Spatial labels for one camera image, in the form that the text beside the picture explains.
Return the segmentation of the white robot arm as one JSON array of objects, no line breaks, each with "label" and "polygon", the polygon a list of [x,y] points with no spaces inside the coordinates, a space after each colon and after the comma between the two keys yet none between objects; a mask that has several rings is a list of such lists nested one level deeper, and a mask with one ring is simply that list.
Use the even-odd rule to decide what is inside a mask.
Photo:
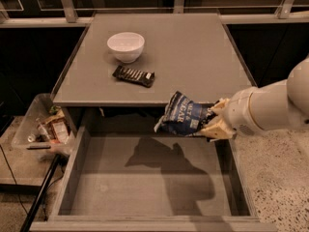
[{"label": "white robot arm", "polygon": [[216,116],[199,130],[211,139],[282,129],[307,130],[309,58],[298,63],[287,79],[238,91],[230,99],[220,100],[211,111]]}]

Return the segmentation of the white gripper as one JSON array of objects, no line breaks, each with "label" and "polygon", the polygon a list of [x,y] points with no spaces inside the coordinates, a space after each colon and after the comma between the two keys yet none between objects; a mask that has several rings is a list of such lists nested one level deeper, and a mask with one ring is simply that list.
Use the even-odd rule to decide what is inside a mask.
[{"label": "white gripper", "polygon": [[256,87],[236,92],[230,99],[219,99],[212,107],[213,118],[199,133],[210,140],[231,139],[235,134],[253,136],[264,131],[258,126],[251,112],[251,98]]}]

